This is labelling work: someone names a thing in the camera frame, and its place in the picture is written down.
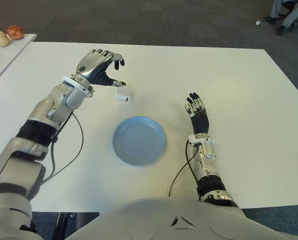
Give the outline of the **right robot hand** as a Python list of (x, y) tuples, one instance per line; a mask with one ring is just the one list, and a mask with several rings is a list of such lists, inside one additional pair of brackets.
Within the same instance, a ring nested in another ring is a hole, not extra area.
[(209, 119), (206, 108), (200, 96), (193, 92), (189, 94), (184, 105), (185, 111), (190, 117), (194, 134), (209, 133)]

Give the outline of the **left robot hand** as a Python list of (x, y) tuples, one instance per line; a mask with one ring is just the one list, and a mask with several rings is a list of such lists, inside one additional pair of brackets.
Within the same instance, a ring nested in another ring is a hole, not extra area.
[(91, 49), (79, 62), (76, 73), (72, 78), (76, 81), (87, 81), (91, 85), (124, 87), (126, 83), (110, 78), (106, 71), (110, 64), (114, 63), (114, 68), (119, 69), (124, 66), (123, 56), (109, 50)]

